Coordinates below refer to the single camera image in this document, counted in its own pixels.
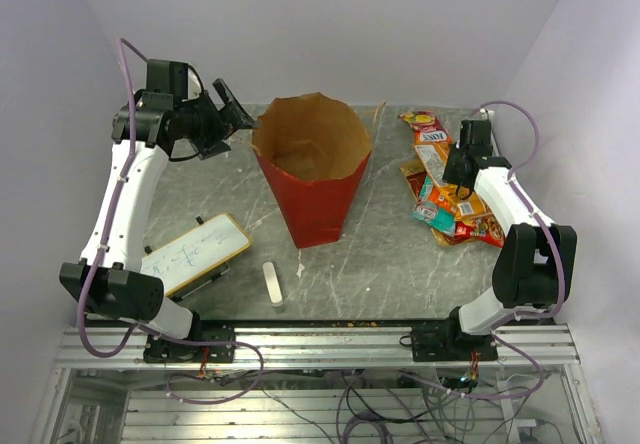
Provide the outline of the yellow orange snack box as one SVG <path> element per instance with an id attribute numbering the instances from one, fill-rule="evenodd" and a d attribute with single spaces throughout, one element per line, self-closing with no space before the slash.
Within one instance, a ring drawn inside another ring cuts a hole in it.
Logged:
<path id="1" fill-rule="evenodd" d="M 477 218 L 491 213 L 489 206 L 475 193 L 469 199 L 457 199 L 455 186 L 443 180 L 443 172 L 448 156 L 449 145 L 446 143 L 418 144 L 414 150 L 427 174 L 439 188 L 445 199 L 457 207 L 454 219 L 460 221 Z"/>

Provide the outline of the orange snack packet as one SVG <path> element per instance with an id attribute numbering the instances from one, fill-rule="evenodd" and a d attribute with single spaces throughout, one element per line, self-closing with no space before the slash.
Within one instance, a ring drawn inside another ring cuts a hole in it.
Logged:
<path id="1" fill-rule="evenodd" d="M 431 202 L 451 215 L 456 215 L 457 207 L 445 199 L 444 195 L 434 184 L 429 175 L 425 176 L 424 183 L 419 193 L 419 200 Z"/>

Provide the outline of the colourful fruit candy packet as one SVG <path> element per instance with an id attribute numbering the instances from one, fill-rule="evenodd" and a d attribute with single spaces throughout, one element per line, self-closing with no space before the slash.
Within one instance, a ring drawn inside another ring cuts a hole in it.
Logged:
<path id="1" fill-rule="evenodd" d="M 411 128 L 416 145 L 452 142 L 434 111 L 407 111 L 400 113 L 399 119 Z"/>

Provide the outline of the teal snack packet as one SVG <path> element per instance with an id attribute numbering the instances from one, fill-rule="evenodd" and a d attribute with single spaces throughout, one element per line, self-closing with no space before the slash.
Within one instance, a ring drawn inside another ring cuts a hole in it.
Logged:
<path id="1" fill-rule="evenodd" d="M 412 211 L 411 217 L 430 225 L 445 235 L 450 237 L 455 235 L 456 222 L 454 216 L 429 200 L 419 201 Z"/>

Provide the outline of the red yellow snack packet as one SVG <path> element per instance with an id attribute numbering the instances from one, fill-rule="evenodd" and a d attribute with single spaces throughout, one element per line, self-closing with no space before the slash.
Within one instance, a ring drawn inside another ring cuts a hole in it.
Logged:
<path id="1" fill-rule="evenodd" d="M 498 248 L 502 248 L 505 241 L 505 234 L 492 214 L 457 221 L 454 237 L 479 239 Z"/>

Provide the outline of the gold teal chips bag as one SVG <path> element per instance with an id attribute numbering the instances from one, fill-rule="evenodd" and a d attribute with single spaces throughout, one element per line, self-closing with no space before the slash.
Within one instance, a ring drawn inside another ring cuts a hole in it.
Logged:
<path id="1" fill-rule="evenodd" d="M 400 169 L 400 172 L 403 175 L 404 179 L 405 179 L 405 175 L 406 174 L 411 174 L 411 173 L 420 172 L 420 171 L 425 171 L 426 172 L 426 170 L 424 169 L 422 163 L 417 159 L 406 161 L 406 162 L 402 163 L 400 165 L 399 169 Z M 454 236 L 450 237 L 450 236 L 445 235 L 442 232 L 439 232 L 438 230 L 432 228 L 430 225 L 428 225 L 428 224 L 426 224 L 426 225 L 431 229 L 432 234 L 434 235 L 436 241 L 438 242 L 438 244 L 440 246 L 451 247 L 451 246 L 454 246 L 454 245 L 458 244 L 461 241 L 460 238 L 455 238 Z"/>

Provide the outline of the red paper bag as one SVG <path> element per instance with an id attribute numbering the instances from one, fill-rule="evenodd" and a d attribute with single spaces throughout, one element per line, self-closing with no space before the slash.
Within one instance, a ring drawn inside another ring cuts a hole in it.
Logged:
<path id="1" fill-rule="evenodd" d="M 250 145 L 294 245 L 338 241 L 373 152 L 355 110 L 320 92 L 276 98 Z"/>

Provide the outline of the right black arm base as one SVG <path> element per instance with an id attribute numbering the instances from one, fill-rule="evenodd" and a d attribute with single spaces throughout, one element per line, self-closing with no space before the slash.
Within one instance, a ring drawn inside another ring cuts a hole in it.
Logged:
<path id="1" fill-rule="evenodd" d="M 455 325 L 431 322 L 409 333 L 413 360 L 424 362 L 470 362 L 476 352 L 481 362 L 498 359 L 493 338 L 489 335 L 462 333 Z"/>

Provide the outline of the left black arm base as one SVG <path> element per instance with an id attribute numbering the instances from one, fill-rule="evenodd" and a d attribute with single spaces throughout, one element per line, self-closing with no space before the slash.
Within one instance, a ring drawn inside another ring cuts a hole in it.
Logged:
<path id="1" fill-rule="evenodd" d="M 149 336 L 143 352 L 143 361 L 149 364 L 181 364 L 204 362 L 231 363 L 236 346 L 235 332 L 230 328 L 206 328 L 200 335 L 204 342 L 216 345 L 182 344 Z"/>

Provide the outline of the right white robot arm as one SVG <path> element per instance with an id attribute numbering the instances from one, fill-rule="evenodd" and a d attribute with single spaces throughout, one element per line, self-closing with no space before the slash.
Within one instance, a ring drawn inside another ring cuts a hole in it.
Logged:
<path id="1" fill-rule="evenodd" d="M 509 161 L 494 153 L 488 120 L 461 122 L 450 147 L 444 180 L 474 191 L 488 204 L 505 234 L 491 287 L 453 310 L 440 337 L 450 358 L 465 358 L 512 320 L 551 319 L 567 300 L 577 233 L 544 214 L 518 182 Z"/>

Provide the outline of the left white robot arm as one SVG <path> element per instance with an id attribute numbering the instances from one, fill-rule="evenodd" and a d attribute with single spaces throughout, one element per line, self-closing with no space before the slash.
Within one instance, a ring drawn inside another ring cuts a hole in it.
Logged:
<path id="1" fill-rule="evenodd" d="M 186 62 L 150 59 L 143 88 L 127 91 L 126 104 L 114 115 L 111 163 L 105 195 L 94 229 L 74 262 L 65 262 L 59 281 L 75 299 L 76 324 L 85 349 L 110 358 L 117 349 L 100 351 L 89 341 L 86 317 L 125 322 L 168 341 L 182 361 L 203 351 L 200 318 L 166 297 L 160 278 L 142 273 L 143 237 L 153 196 L 176 142 L 187 140 L 205 160 L 229 151 L 228 139 L 256 122 L 222 79 L 189 95 L 197 74 Z"/>

